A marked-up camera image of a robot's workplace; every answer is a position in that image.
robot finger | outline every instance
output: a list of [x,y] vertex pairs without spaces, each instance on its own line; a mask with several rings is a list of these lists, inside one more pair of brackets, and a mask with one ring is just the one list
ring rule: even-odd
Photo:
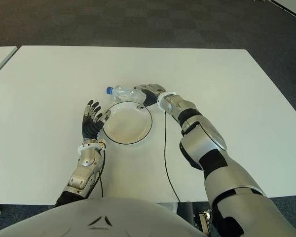
[[90,115],[90,108],[91,108],[92,104],[93,104],[93,100],[90,100],[89,103],[87,104],[87,106],[84,109],[84,113],[83,113],[84,116]]
[[95,109],[95,107],[97,107],[99,105],[99,102],[95,102],[93,105],[92,105],[92,109]]
[[102,115],[103,115],[102,113],[99,113],[98,115],[96,115],[96,116],[94,117],[93,121],[94,121],[94,122],[97,122],[97,121],[100,119],[100,117],[101,117]]
[[111,111],[108,110],[103,114],[103,116],[98,121],[101,121],[104,124],[110,118],[110,116],[111,116]]
[[101,106],[96,107],[92,113],[91,113],[91,118],[92,120],[94,120],[95,115],[97,114],[97,112],[101,109]]

gray carpet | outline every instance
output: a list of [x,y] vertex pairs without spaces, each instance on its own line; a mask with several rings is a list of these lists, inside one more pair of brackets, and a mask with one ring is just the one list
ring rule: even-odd
[[[243,48],[296,110],[296,19],[269,2],[0,0],[0,46],[7,45]],[[273,200],[296,227],[296,197]],[[0,229],[47,209],[4,205]]]

plastic water bottle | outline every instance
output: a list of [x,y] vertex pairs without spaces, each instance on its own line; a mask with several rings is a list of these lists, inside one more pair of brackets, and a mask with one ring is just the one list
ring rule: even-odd
[[117,85],[115,88],[109,86],[107,88],[107,94],[112,95],[113,99],[119,102],[133,101],[143,104],[146,100],[146,95],[142,91],[130,89],[120,85]]

robotic hand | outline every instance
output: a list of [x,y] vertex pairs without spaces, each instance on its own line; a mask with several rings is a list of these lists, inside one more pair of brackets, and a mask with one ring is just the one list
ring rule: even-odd
[[93,103],[93,100],[85,107],[82,119],[83,143],[78,147],[78,165],[55,206],[88,198],[99,180],[99,176],[98,179],[96,176],[104,165],[100,151],[105,155],[106,145],[103,139],[98,141],[97,138],[111,115],[110,111],[96,115],[100,109],[99,102]]
[[251,175],[229,157],[222,136],[192,102],[158,84],[134,88],[147,95],[144,105],[156,103],[179,123],[180,150],[191,166],[204,171],[213,224],[222,237],[296,236]]

black robotic glove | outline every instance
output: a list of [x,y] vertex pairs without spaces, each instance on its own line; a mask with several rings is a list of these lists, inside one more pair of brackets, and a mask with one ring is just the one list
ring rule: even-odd
[[146,94],[146,100],[144,101],[144,106],[150,106],[157,103],[158,95],[165,92],[165,88],[158,84],[143,84],[135,86],[134,89],[141,90]]
[[104,113],[97,112],[101,109],[99,102],[93,104],[93,100],[90,100],[85,107],[83,119],[82,119],[82,136],[84,141],[88,139],[97,139],[98,133],[104,126],[104,123],[109,119],[111,112],[108,110]]

